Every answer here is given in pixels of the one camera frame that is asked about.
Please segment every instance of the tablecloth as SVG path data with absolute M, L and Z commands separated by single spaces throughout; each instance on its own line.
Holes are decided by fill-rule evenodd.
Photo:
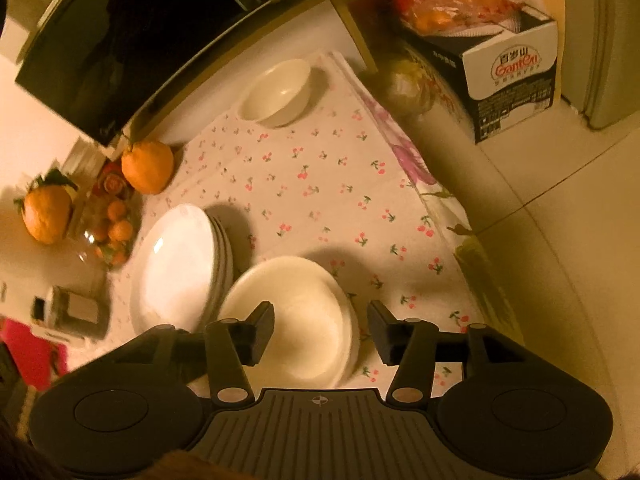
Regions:
M 295 123 L 270 130 L 229 111 L 185 145 L 171 184 L 145 200 L 130 262 L 111 276 L 108 336 L 71 349 L 71 368 L 134 336 L 130 268 L 151 226 L 180 203 L 221 221 L 236 277 L 282 254 L 304 256 L 332 274 L 360 323 L 358 362 L 341 387 L 375 386 L 384 396 L 395 373 L 370 339 L 371 300 L 399 319 L 419 317 L 448 332 L 484 319 L 454 254 L 470 232 L 460 204 L 339 54 L 310 61 L 314 94 Z M 442 197 L 446 205 L 429 202 Z M 460 377 L 459 364 L 438 364 L 433 395 Z

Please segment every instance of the yellow fruit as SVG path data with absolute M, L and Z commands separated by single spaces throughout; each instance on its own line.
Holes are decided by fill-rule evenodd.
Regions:
M 107 207 L 107 216 L 112 222 L 117 222 L 127 214 L 127 205 L 123 200 L 117 198 Z
M 40 186 L 24 198 L 24 224 L 43 244 L 62 240 L 70 216 L 71 197 L 63 186 Z
M 129 259 L 121 242 L 111 241 L 102 247 L 96 247 L 95 254 L 110 266 L 120 266 Z
M 95 242 L 105 242 L 109 237 L 109 221 L 104 218 L 94 225 L 89 234 L 94 237 Z
M 133 236 L 133 225 L 128 220 L 119 220 L 109 228 L 109 238 L 115 242 L 126 242 Z
M 158 140 L 141 140 L 122 155 L 122 174 L 142 194 L 158 194 L 174 173 L 174 154 Z
M 128 259 L 129 257 L 125 251 L 118 251 L 113 255 L 113 258 L 111 258 L 111 265 L 114 267 L 120 266 L 126 263 Z

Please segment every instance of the black appliance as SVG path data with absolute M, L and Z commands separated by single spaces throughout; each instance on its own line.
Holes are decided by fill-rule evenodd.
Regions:
M 203 49 L 271 0 L 61 0 L 17 83 L 107 145 Z
M 165 452 L 197 456 L 256 478 L 596 480 L 612 431 L 589 387 L 495 330 L 443 333 L 397 320 L 379 301 L 369 328 L 387 365 L 375 389 L 266 389 L 257 365 L 273 332 L 261 303 L 245 321 L 204 333 L 158 326 L 64 377 L 34 405 L 30 438 L 76 478 L 130 478 Z M 436 362 L 462 362 L 464 380 L 430 398 Z M 210 399 L 184 383 L 206 373 Z

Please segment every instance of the refrigerator door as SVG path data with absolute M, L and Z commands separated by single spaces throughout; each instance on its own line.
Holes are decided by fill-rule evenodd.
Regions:
M 640 0 L 597 1 L 593 73 L 585 113 L 589 125 L 599 129 L 640 109 Z
M 596 0 L 564 0 L 566 30 L 562 58 L 562 95 L 583 111 L 587 104 L 594 55 Z

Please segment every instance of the floor tile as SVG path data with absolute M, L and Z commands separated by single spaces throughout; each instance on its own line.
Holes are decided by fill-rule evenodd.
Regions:
M 612 407 L 617 424 L 599 469 L 607 477 L 623 473 L 627 461 L 615 392 L 590 320 L 555 254 L 525 210 L 479 238 L 527 348 L 596 389 Z
M 640 112 L 604 130 L 590 130 L 585 119 L 561 100 L 479 146 L 526 203 L 575 173 L 635 128 L 640 128 Z
M 487 156 L 439 104 L 402 127 L 430 171 L 465 207 L 476 232 L 522 207 Z
M 640 462 L 640 132 L 527 208 L 585 307 L 624 420 L 629 459 Z

